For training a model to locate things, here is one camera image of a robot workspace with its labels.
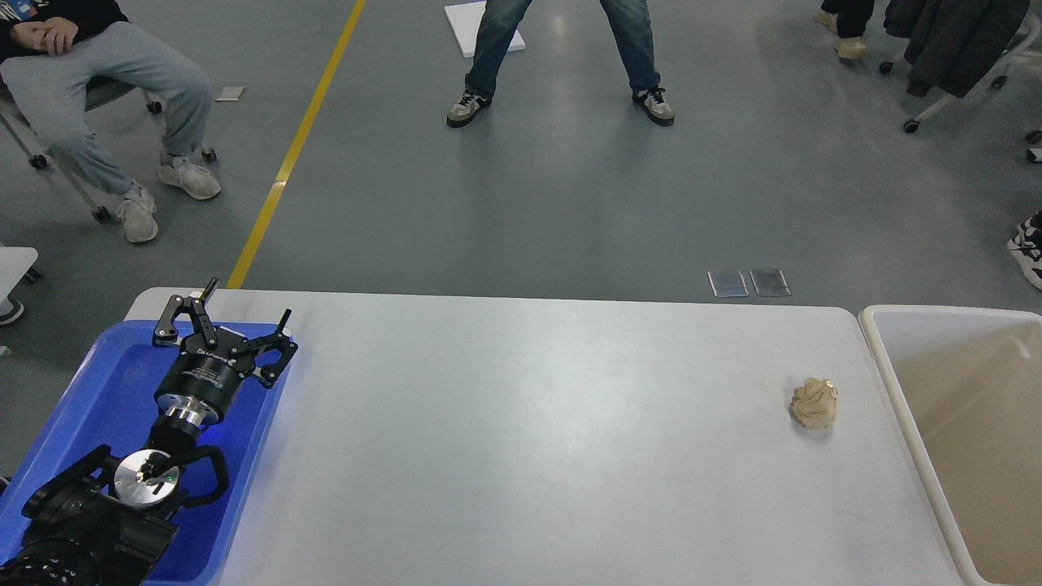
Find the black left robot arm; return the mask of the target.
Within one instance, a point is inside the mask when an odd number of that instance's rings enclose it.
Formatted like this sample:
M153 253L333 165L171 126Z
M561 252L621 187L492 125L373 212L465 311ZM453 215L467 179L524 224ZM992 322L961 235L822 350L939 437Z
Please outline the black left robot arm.
M195 585L230 550L298 350L218 324L217 285L105 331L2 491L4 585Z

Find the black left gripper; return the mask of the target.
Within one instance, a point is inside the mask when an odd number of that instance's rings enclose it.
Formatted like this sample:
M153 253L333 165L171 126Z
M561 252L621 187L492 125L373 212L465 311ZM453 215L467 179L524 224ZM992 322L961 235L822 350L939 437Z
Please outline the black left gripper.
M286 333L290 308L271 334L253 339L226 326L213 326L205 304L218 283L219 278L210 278L197 296L172 295L152 333L154 348L178 348L154 393L157 409L163 416L179 417L194 426L223 422L248 379L256 379L264 389L273 388L299 347ZM179 316L190 319L192 334L179 334L174 324ZM277 356L272 362L258 363L269 352Z

